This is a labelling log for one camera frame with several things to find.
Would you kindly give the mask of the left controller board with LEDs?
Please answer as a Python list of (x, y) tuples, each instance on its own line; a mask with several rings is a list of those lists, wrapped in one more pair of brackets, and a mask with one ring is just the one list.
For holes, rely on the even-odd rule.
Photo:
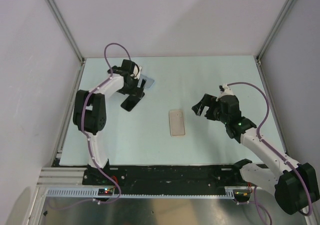
[(111, 196), (114, 193), (113, 188), (99, 188), (98, 195), (99, 196)]

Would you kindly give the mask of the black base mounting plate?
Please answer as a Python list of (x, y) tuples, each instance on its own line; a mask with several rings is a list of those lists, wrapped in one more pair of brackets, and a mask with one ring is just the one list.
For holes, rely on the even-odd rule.
[(226, 187), (246, 187), (238, 165), (108, 165), (104, 173), (123, 196), (225, 195)]

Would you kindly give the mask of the black smartphone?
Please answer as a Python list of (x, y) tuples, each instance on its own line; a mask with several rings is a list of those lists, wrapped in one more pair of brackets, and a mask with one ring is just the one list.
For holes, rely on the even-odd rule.
[(120, 105), (120, 107), (126, 110), (127, 112), (131, 112), (133, 108), (142, 100), (144, 96), (145, 96), (144, 92), (142, 93), (141, 96), (129, 95), (124, 100), (124, 102)]

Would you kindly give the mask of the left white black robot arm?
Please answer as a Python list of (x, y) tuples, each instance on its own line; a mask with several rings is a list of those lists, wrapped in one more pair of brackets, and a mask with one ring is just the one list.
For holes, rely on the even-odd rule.
[(141, 77), (142, 67), (129, 59), (124, 59), (121, 66), (113, 66), (107, 72), (109, 77), (92, 90), (77, 91), (72, 118), (73, 124), (86, 136), (90, 155), (88, 164), (97, 168), (93, 178), (101, 185), (111, 179), (111, 172), (104, 168), (108, 157), (99, 136), (107, 123), (106, 101), (115, 93), (127, 95), (120, 106), (131, 112), (145, 96), (147, 83)]

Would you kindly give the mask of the translucent blue phone case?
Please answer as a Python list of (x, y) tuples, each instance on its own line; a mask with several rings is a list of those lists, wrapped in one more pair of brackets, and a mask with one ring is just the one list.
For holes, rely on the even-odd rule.
[(145, 76), (145, 75), (140, 75), (140, 77), (139, 77), (139, 81), (141, 80), (141, 79), (147, 79), (147, 88), (146, 89), (150, 89), (151, 88), (151, 86), (154, 84), (154, 82), (155, 82), (155, 80), (154, 79), (152, 79), (152, 78), (150, 78), (150, 77), (147, 77), (147, 76)]

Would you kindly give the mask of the right aluminium frame post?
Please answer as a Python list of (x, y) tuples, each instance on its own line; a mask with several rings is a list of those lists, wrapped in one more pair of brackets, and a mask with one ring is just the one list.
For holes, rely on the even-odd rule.
[(284, 5), (282, 6), (279, 14), (277, 15), (275, 22), (273, 23), (266, 39), (264, 40), (261, 48), (259, 49), (255, 60), (257, 64), (260, 66), (262, 63), (262, 58), (267, 52), (268, 48), (272, 44), (273, 40), (276, 38), (276, 35), (280, 31), (283, 23), (285, 22), (286, 18), (288, 17), (290, 11), (293, 9), (297, 0), (285, 0)]

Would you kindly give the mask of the aluminium frame post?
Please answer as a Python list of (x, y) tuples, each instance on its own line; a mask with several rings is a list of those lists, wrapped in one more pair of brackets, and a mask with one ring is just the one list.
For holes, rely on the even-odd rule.
[(62, 34), (65, 36), (67, 42), (69, 43), (73, 53), (75, 54), (75, 56), (77, 57), (77, 59), (79, 60), (79, 62), (81, 64), (84, 63), (85, 58), (83, 57), (57, 3), (55, 0), (45, 0), (45, 2), (47, 3), (54, 19), (56, 20), (58, 26), (60, 27)]
[(293, 9), (297, 0), (285, 0), (284, 5), (282, 6), (279, 14), (277, 15), (275, 22), (273, 23), (266, 39), (264, 40), (261, 48), (259, 49), (255, 60), (257, 64), (260, 66), (262, 63), (262, 58), (267, 52), (268, 48), (272, 44), (273, 40), (276, 38), (276, 35), (280, 31), (283, 23), (285, 22), (286, 18), (288, 17), (290, 11)]

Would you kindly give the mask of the left aluminium frame post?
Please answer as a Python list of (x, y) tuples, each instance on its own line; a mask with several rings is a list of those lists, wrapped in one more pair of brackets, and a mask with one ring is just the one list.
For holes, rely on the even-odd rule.
[(69, 43), (73, 53), (75, 54), (75, 56), (77, 57), (77, 59), (79, 60), (79, 62), (81, 64), (84, 63), (85, 58), (83, 57), (57, 3), (55, 0), (45, 0), (45, 2), (47, 3), (54, 19), (56, 20), (58, 26), (60, 27), (62, 34), (65, 36), (67, 42)]

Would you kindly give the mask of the beige phone case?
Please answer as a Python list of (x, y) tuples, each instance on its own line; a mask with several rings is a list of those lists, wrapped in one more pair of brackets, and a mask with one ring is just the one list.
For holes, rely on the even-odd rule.
[(186, 135), (184, 114), (181, 109), (169, 111), (169, 129), (172, 137), (182, 137)]

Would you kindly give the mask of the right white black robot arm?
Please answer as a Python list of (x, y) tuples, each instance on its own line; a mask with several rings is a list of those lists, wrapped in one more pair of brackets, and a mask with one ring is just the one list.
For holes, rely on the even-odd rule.
[(192, 111), (200, 116), (204, 108), (208, 108), (205, 118), (223, 123), (231, 139), (251, 150), (267, 166), (263, 169), (249, 160), (238, 162), (238, 168), (231, 172), (234, 184), (241, 186), (250, 182), (257, 185), (273, 195), (280, 208), (289, 215), (320, 199), (315, 169), (309, 163), (301, 164), (267, 145), (257, 134), (257, 126), (242, 116), (235, 95), (225, 92), (219, 97), (205, 94)]

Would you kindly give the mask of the front aluminium frame rail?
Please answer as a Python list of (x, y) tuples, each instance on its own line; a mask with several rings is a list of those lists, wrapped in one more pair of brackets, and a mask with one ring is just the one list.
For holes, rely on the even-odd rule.
[(83, 167), (44, 167), (41, 169), (39, 187), (78, 187), (82, 186), (85, 168)]

